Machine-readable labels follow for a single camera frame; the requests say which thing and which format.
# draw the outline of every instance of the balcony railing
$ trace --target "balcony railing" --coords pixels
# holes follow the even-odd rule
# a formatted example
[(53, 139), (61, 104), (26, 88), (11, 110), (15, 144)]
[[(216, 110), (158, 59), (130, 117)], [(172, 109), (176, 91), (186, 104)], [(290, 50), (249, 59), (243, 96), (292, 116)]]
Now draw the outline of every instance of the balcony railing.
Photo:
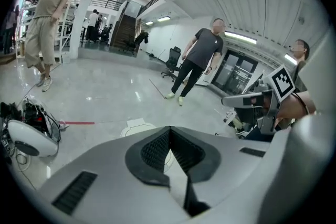
[(145, 5), (144, 7), (142, 7), (140, 10), (139, 10), (139, 13), (138, 13), (138, 16), (143, 13), (146, 9), (148, 9), (150, 6), (152, 6), (154, 3), (158, 2), (159, 0), (150, 0), (147, 5)]
[(118, 11), (122, 3), (113, 0), (91, 0), (90, 5)]

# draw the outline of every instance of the doorway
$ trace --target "doorway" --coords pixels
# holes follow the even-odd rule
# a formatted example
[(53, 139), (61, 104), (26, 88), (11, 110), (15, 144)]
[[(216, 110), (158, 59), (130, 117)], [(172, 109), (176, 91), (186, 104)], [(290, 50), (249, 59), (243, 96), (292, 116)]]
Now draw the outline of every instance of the doorway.
[(241, 94), (250, 81), (257, 64), (257, 61), (229, 50), (212, 84), (229, 95)]

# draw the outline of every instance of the beige shorts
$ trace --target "beige shorts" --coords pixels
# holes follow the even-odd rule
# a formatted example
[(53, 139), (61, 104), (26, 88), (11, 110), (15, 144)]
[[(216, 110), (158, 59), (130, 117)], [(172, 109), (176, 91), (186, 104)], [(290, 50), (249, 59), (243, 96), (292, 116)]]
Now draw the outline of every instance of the beige shorts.
[(25, 60), (30, 68), (41, 62), (42, 52), (45, 65), (55, 64), (54, 42), (58, 22), (52, 23), (51, 17), (38, 17), (29, 24), (25, 41)]

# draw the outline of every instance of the sneaker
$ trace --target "sneaker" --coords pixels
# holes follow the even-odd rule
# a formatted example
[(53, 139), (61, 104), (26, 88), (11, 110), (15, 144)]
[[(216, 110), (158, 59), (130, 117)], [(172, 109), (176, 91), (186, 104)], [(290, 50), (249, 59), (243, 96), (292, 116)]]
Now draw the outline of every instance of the sneaker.
[(175, 93), (171, 92), (165, 96), (166, 99), (172, 99), (175, 97)]
[(50, 85), (52, 84), (52, 79), (51, 77), (49, 77), (48, 79), (45, 79), (44, 83), (43, 83), (43, 88), (42, 88), (42, 92), (46, 92), (49, 90)]
[(182, 96), (178, 97), (178, 104), (180, 106), (183, 106), (183, 97)]
[(41, 74), (40, 76), (40, 81), (38, 83), (36, 83), (36, 87), (41, 87), (45, 81), (45, 78), (46, 78), (46, 74)]

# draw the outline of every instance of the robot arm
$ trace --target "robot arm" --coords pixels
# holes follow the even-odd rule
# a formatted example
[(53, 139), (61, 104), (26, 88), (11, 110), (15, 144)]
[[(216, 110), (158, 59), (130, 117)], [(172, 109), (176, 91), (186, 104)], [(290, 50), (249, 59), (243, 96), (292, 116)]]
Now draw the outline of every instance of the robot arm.
[[(281, 102), (295, 89), (285, 66), (281, 66), (264, 79), (254, 83), (254, 92), (222, 98), (222, 104), (234, 107), (242, 122), (258, 125), (262, 134), (274, 134), (274, 124)], [(264, 99), (270, 100), (264, 113)]]

